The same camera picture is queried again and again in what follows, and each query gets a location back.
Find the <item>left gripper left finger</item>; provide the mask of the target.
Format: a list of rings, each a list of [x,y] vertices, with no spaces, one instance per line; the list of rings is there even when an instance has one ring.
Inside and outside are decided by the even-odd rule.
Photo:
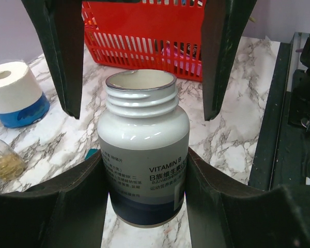
[[[0,194],[0,247],[100,247],[106,183],[97,151],[24,192]]]

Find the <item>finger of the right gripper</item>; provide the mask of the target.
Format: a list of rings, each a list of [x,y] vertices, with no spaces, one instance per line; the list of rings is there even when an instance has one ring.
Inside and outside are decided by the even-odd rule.
[[[37,32],[61,108],[79,119],[84,57],[82,2],[23,0],[22,4]]]
[[[219,114],[237,48],[256,0],[209,0],[201,26],[205,120]]]

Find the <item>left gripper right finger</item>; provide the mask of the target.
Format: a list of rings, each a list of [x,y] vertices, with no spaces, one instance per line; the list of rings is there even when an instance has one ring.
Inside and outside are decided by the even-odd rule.
[[[261,191],[189,149],[185,194],[192,247],[310,247],[310,186]]]

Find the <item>white pill bottle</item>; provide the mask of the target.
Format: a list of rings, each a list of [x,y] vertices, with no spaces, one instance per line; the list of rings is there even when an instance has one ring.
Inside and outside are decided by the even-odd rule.
[[[161,70],[106,79],[98,136],[112,207],[129,225],[161,226],[180,211],[190,120],[179,106],[176,77]]]

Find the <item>teal weekly pill organizer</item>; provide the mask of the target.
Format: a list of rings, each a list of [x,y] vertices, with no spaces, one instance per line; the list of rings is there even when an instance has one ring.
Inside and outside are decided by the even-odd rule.
[[[89,149],[86,156],[85,156],[85,160],[89,159],[91,156],[93,156],[96,152],[98,151],[98,149],[92,148]]]

